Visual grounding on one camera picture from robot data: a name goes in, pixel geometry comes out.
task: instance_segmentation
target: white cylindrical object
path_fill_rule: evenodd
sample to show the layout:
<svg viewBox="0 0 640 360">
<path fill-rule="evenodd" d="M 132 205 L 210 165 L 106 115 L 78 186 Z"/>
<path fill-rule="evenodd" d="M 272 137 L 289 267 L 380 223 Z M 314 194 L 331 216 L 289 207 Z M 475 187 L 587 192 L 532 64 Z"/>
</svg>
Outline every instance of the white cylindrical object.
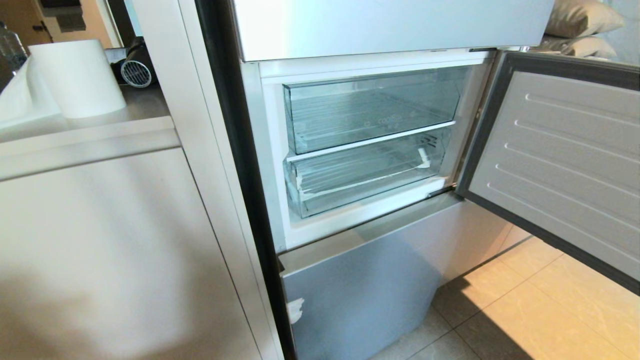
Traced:
<svg viewBox="0 0 640 360">
<path fill-rule="evenodd" d="M 32 45 L 29 50 L 64 117 L 92 117 L 127 106 L 98 40 Z"/>
</svg>

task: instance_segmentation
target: white cabinet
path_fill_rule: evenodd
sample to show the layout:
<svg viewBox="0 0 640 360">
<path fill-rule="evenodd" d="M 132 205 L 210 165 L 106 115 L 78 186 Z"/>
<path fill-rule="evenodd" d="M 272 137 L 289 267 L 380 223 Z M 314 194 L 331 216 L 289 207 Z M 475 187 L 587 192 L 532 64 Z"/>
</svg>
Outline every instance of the white cabinet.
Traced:
<svg viewBox="0 0 640 360">
<path fill-rule="evenodd" d="M 181 148 L 4 181 L 0 219 L 0 358 L 260 359 Z"/>
</svg>

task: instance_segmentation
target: refrigerator door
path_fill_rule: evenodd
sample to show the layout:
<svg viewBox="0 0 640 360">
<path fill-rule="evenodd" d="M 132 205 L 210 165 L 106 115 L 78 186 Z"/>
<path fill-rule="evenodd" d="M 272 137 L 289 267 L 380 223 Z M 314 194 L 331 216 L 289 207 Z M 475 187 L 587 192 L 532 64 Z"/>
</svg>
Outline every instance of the refrigerator door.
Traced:
<svg viewBox="0 0 640 360">
<path fill-rule="evenodd" d="M 537 45 L 553 0 L 234 0 L 244 61 Z"/>
<path fill-rule="evenodd" d="M 640 69 L 503 53 L 456 192 L 640 286 Z"/>
</svg>

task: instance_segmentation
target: fan grille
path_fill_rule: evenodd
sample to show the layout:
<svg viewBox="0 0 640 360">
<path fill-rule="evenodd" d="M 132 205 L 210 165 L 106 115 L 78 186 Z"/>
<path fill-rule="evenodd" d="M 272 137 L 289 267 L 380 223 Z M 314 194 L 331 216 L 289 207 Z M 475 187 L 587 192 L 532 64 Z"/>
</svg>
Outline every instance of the fan grille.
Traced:
<svg viewBox="0 0 640 360">
<path fill-rule="evenodd" d="M 125 61 L 120 68 L 120 73 L 127 84 L 136 88 L 144 88 L 151 84 L 151 71 L 139 61 Z"/>
</svg>

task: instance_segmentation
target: pillow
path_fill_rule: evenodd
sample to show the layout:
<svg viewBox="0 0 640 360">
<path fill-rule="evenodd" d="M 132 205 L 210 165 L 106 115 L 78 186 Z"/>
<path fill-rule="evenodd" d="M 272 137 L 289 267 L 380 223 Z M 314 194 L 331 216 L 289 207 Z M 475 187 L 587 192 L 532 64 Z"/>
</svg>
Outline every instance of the pillow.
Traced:
<svg viewBox="0 0 640 360">
<path fill-rule="evenodd" d="M 544 36 L 537 50 L 560 51 L 561 54 L 576 56 L 578 58 L 597 56 L 599 58 L 611 59 L 617 55 L 609 43 L 603 38 L 598 37 L 567 39 Z"/>
<path fill-rule="evenodd" d="M 545 32 L 557 37 L 577 38 L 624 25 L 616 10 L 596 0 L 556 0 Z"/>
</svg>

